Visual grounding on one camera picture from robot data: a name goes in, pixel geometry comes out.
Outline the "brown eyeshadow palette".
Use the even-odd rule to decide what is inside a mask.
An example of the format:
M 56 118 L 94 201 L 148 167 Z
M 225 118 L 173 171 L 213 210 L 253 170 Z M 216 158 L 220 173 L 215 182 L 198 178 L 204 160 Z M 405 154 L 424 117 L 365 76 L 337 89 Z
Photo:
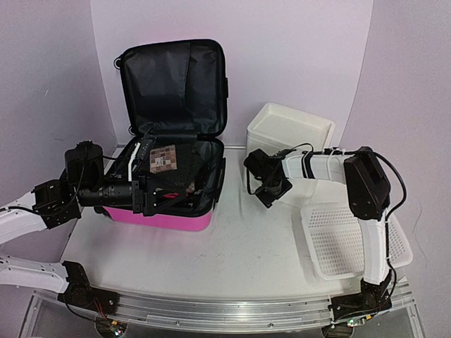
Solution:
M 177 155 L 174 144 L 151 150 L 149 157 L 149 171 L 151 173 L 157 174 L 177 169 Z

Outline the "white three-drawer storage cabinet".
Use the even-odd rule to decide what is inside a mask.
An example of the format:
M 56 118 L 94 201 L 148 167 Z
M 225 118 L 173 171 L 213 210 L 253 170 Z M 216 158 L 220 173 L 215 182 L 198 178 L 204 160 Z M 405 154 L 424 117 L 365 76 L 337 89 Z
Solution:
M 267 103 L 247 126 L 246 154 L 261 149 L 270 156 L 305 143 L 322 150 L 330 146 L 334 130 L 332 120 Z

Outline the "pink cartoon child suitcase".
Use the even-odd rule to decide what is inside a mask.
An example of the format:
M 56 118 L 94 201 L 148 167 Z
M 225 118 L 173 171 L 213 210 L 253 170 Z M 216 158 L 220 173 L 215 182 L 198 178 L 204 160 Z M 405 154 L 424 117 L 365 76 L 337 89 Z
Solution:
M 95 208 L 113 221 L 197 232 L 207 228 L 218 203 L 226 160 L 220 135 L 228 118 L 228 79 L 222 46 L 212 39 L 187 39 L 134 46 L 115 61 L 132 139 L 108 170 L 125 178 L 135 144 L 154 135 L 159 148 L 194 144 L 203 159 L 194 194 L 150 217 L 117 208 Z

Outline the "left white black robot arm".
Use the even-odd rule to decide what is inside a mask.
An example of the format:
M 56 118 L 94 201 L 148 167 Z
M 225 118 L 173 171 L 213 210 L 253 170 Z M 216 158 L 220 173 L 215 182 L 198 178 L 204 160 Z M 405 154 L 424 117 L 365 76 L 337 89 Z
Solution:
M 125 178 L 105 177 L 103 149 L 91 141 L 80 142 L 65 153 L 66 167 L 59 179 L 39 184 L 1 207 L 1 243 L 79 219 L 82 207 L 117 208 L 150 217 L 182 201 L 184 187 L 138 171 L 155 141 L 146 134 L 135 144 Z M 2 284 L 53 291 L 67 305 L 97 309 L 102 303 L 114 306 L 117 298 L 114 292 L 91 287 L 83 266 L 76 262 L 46 268 L 36 261 L 4 258 L 1 264 Z

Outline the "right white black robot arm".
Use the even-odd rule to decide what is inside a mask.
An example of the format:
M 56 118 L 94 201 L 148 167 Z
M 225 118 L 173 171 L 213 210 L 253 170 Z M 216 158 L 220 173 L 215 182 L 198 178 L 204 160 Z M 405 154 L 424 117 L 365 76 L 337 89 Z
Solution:
M 367 146 L 355 151 L 307 151 L 303 144 L 272 156 L 257 149 L 244 161 L 246 178 L 261 183 L 247 192 L 267 208 L 292 189 L 295 179 L 345 186 L 349 209 L 362 234 L 364 271 L 358 293 L 332 298 L 329 309 L 335 323 L 357 321 L 391 307 L 397 273 L 389 252 L 388 223 L 394 209 L 390 207 L 390 182 L 382 167 L 387 162 Z

